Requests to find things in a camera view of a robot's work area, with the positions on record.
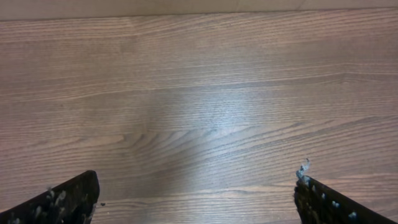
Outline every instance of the speckled black surface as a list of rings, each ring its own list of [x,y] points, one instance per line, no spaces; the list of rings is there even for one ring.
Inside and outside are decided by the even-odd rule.
[[[294,201],[303,224],[397,224],[309,176],[296,184]]]
[[[0,213],[0,224],[89,224],[99,196],[96,172],[89,170]]]

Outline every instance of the hardwood floorboard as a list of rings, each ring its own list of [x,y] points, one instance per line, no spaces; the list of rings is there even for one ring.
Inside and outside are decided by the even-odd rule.
[[[299,223],[295,170],[398,222],[398,9],[0,22],[0,210]]]

